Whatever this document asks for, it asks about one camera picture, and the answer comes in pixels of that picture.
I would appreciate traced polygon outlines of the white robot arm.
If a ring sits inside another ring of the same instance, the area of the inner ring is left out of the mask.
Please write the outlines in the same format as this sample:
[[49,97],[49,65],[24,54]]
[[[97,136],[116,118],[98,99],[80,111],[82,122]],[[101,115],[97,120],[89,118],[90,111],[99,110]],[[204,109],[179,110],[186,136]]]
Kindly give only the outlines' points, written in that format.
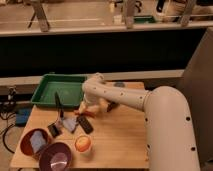
[[109,86],[101,73],[89,77],[82,90],[86,106],[104,98],[145,113],[150,171],[201,171],[189,104],[179,90]]

